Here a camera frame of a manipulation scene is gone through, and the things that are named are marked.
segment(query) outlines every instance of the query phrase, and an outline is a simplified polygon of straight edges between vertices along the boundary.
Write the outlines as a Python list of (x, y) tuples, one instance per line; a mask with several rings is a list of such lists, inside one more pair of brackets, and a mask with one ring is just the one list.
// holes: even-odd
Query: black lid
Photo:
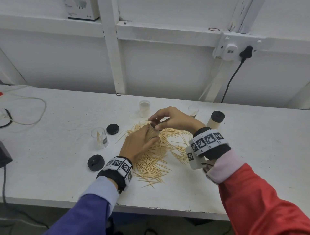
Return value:
[(225, 114), (221, 111), (214, 111), (211, 115), (211, 119), (215, 122), (222, 122), (225, 118)]
[(110, 124), (107, 126), (107, 133), (110, 135), (115, 135), (119, 131), (119, 126), (117, 124)]
[(87, 165), (91, 171), (99, 171), (104, 166), (104, 159), (101, 155), (96, 154), (88, 159)]

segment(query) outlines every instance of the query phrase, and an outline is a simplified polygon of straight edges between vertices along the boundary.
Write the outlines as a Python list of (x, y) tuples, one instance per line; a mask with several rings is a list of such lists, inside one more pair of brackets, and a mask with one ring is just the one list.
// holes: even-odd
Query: clear plastic cup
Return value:
[(188, 107), (188, 116), (192, 116), (193, 118), (195, 118), (198, 112), (199, 109), (197, 106), (191, 105)]
[(96, 139), (97, 144), (101, 149), (104, 149), (109, 145), (109, 141), (107, 135), (105, 133), (104, 128), (97, 127), (91, 131), (91, 136)]
[(150, 117), (151, 103), (148, 100), (141, 100), (139, 103), (140, 115), (143, 118)]

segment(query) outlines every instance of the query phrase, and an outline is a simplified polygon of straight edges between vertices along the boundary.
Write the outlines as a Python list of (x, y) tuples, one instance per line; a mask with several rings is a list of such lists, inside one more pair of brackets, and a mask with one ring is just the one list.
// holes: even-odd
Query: right hand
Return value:
[(200, 128), (205, 127), (201, 121), (194, 119), (191, 116), (186, 115), (185, 113), (178, 110), (176, 107), (169, 106), (166, 109), (158, 110), (153, 116), (151, 116), (148, 120), (162, 120), (164, 117), (169, 117), (164, 120), (162, 123), (155, 126), (156, 130), (161, 131), (165, 128), (173, 128), (183, 131), (189, 131), (192, 134), (195, 134)]

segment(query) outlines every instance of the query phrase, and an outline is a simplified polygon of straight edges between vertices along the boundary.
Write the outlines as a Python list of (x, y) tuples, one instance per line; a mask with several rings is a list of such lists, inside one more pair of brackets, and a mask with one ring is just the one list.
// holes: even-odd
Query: left hand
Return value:
[(159, 137), (150, 139), (144, 143), (146, 132), (148, 131), (149, 124), (144, 125), (142, 128), (126, 137), (119, 156), (126, 157), (135, 163), (143, 154), (156, 142)]

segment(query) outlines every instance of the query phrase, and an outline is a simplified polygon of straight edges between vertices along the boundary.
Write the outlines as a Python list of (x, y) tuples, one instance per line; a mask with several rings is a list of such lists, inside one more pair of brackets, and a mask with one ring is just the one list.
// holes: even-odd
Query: cylindrical container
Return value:
[(141, 100), (139, 107), (141, 117), (148, 118), (150, 116), (151, 103), (147, 100)]
[(197, 106), (191, 105), (188, 107), (188, 116), (195, 118), (198, 112), (199, 112), (199, 109)]
[(91, 131), (91, 136), (96, 139), (98, 146), (104, 149), (109, 145), (109, 141), (105, 130), (102, 127), (97, 127)]
[(145, 141), (144, 141), (145, 143), (147, 143), (150, 139), (160, 134), (160, 131), (155, 129), (155, 126), (158, 125), (159, 123), (161, 122), (158, 120), (151, 121), (150, 126), (145, 136)]
[(210, 127), (211, 129), (218, 129), (224, 118), (225, 114), (223, 114), (221, 111), (214, 111), (206, 126)]

